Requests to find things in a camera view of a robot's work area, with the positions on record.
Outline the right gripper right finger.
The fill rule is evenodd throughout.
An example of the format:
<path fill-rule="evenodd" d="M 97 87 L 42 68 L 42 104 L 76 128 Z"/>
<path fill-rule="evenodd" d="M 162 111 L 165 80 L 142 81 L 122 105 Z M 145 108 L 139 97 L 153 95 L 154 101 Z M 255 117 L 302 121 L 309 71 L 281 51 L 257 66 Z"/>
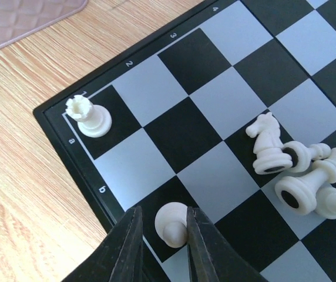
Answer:
<path fill-rule="evenodd" d="M 200 208 L 188 207 L 186 221 L 190 281 L 266 281 L 232 248 Z"/>

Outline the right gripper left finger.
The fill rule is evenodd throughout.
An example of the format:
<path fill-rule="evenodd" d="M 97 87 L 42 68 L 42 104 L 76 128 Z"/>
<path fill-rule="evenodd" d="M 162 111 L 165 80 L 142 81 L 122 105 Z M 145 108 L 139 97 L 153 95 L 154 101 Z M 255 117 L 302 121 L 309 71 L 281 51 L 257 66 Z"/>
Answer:
<path fill-rule="evenodd" d="M 122 216 L 96 250 L 64 281 L 142 281 L 142 208 Z"/>

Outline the white chess rook corner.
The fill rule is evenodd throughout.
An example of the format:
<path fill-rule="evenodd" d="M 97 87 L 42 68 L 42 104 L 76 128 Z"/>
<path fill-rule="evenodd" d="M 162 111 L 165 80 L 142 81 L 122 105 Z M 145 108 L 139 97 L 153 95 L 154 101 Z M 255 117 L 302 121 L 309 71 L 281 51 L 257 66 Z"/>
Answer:
<path fill-rule="evenodd" d="M 87 137 L 102 137 L 110 131 L 112 117 L 101 105 L 93 104 L 82 95 L 75 95 L 66 101 L 66 113 L 75 122 L 79 130 Z"/>

